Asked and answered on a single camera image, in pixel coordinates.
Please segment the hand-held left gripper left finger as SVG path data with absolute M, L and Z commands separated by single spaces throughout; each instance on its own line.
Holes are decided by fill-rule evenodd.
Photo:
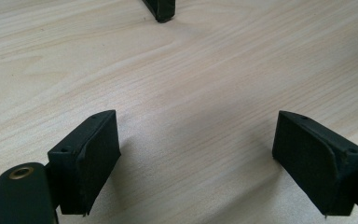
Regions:
M 87 215 L 120 157 L 114 110 L 85 119 L 48 152 L 65 215 Z

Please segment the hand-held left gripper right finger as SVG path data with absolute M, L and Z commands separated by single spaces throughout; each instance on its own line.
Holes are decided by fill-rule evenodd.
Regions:
M 272 156 L 325 216 L 358 206 L 358 146 L 317 121 L 281 111 Z

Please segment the black raised shelf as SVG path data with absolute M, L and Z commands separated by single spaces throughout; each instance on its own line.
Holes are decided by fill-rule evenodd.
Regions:
M 157 22 L 169 21 L 175 15 L 176 0 L 142 0 Z

